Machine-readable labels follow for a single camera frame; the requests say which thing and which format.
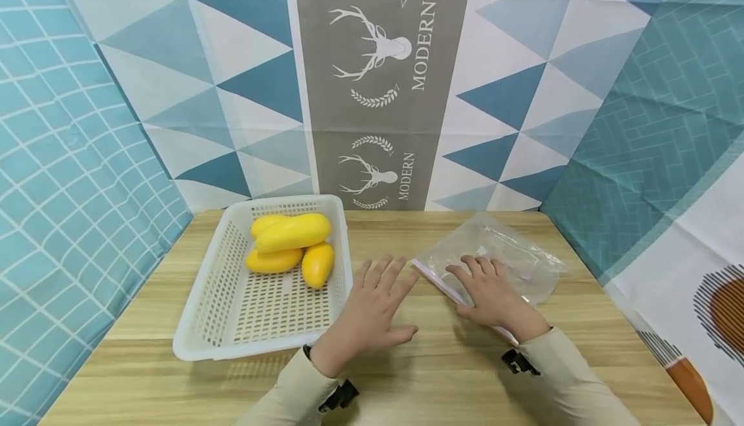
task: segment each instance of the backdrop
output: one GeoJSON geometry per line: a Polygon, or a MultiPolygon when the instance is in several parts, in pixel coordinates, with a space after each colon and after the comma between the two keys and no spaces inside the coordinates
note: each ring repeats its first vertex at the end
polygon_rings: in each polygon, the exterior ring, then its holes
{"type": "Polygon", "coordinates": [[[664,0],[542,208],[709,423],[743,425],[744,0],[664,0]]]}
{"type": "Polygon", "coordinates": [[[0,425],[33,426],[191,221],[65,0],[0,0],[0,425]]]}
{"type": "Polygon", "coordinates": [[[660,0],[70,0],[192,211],[526,210],[660,0]]]}

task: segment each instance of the teal herringbone pattern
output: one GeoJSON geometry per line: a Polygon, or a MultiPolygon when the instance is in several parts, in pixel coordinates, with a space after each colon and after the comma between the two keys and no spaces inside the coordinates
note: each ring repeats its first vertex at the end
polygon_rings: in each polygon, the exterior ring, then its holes
{"type": "Polygon", "coordinates": [[[744,0],[664,0],[542,211],[606,283],[743,128],[744,0]]]}

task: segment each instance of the beige sleeve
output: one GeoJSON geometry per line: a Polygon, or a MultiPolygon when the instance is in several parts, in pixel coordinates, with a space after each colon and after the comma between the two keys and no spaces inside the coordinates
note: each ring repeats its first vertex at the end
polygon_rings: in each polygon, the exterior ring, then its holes
{"type": "Polygon", "coordinates": [[[319,406],[338,387],[317,371],[302,349],[289,361],[273,389],[236,426],[317,426],[323,415],[319,406]]]}
{"type": "Polygon", "coordinates": [[[548,395],[573,425],[640,425],[560,329],[520,344],[519,351],[542,374],[548,395]]]}

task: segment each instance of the basket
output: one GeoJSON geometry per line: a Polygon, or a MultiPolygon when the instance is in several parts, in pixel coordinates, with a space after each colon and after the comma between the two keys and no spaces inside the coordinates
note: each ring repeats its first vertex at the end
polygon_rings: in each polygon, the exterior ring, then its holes
{"type": "Polygon", "coordinates": [[[351,291],[352,270],[344,208],[336,196],[263,198],[231,205],[214,232],[173,336],[184,361],[224,360],[315,342],[337,319],[351,291]],[[333,270],[320,290],[310,289],[299,265],[288,273],[245,268],[253,248],[254,219],[321,212],[328,217],[333,270]]]}

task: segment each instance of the yellow mango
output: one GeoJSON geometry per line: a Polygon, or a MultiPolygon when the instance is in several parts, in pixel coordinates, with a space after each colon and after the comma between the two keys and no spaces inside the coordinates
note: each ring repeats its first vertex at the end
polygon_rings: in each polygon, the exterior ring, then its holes
{"type": "Polygon", "coordinates": [[[290,216],[265,229],[256,238],[261,253],[304,249],[323,242],[330,234],[330,221],[321,214],[290,216]]]}
{"type": "Polygon", "coordinates": [[[276,274],[289,271],[302,259],[301,248],[294,250],[281,250],[269,254],[261,253],[253,249],[245,257],[245,268],[254,273],[276,274]]]}
{"type": "Polygon", "coordinates": [[[313,289],[321,289],[333,268],[333,247],[327,242],[305,250],[302,259],[302,279],[313,289]]]}
{"type": "Polygon", "coordinates": [[[277,224],[279,221],[287,219],[289,216],[284,215],[266,215],[260,216],[253,220],[251,225],[251,237],[254,239],[258,237],[261,232],[265,231],[269,226],[277,224]]]}

